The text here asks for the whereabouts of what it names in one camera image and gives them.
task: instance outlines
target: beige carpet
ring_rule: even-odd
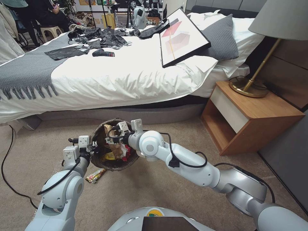
[[[61,170],[62,150],[70,145],[67,139],[92,134],[101,122],[67,119],[42,122],[35,131],[21,129],[4,166],[7,180],[17,191],[32,196],[38,205],[40,196],[36,196],[36,193],[49,177]],[[219,156],[198,118],[174,124],[145,125],[144,129],[170,133],[172,142],[194,152],[204,152],[212,164],[230,162],[251,171],[271,185],[278,204],[308,220],[256,153]],[[10,141],[10,128],[0,127],[1,161]],[[87,174],[96,169],[91,164]],[[0,198],[0,230],[24,230],[35,213],[29,200],[14,194],[2,178]],[[253,219],[241,214],[224,195],[194,185],[168,170],[162,161],[150,163],[139,158],[128,169],[107,172],[97,184],[85,182],[75,214],[75,230],[108,230],[122,214],[145,206],[160,206],[182,212],[215,230],[255,229]]]

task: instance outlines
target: brass lamp base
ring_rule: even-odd
[[[236,92],[253,98],[262,98],[269,92],[262,83],[252,84],[247,90],[244,90],[248,81],[247,78],[234,79],[229,82],[229,86]]]

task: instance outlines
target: blanket fringe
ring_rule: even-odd
[[[47,94],[52,97],[51,90],[49,87],[52,89],[53,93],[58,96],[57,91],[55,90],[55,87],[52,85],[52,83],[49,84],[43,84],[43,85],[35,85],[35,86],[27,86],[27,87],[0,87],[2,90],[3,94],[6,96],[7,99],[12,99],[12,94],[11,91],[16,95],[18,99],[25,99],[25,95],[27,96],[28,99],[36,99],[35,91],[36,89],[39,93],[39,95],[42,98],[45,98],[45,95],[42,91],[42,87],[45,88],[47,91]]]

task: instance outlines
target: abstract artwork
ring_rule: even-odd
[[[194,55],[199,49],[207,49],[210,42],[190,21],[181,9],[167,17],[170,27],[160,33],[163,67],[174,65]]]

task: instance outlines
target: nightstand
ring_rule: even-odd
[[[269,92],[250,98],[233,91],[227,81],[216,82],[201,120],[220,155],[256,152],[304,113]]]

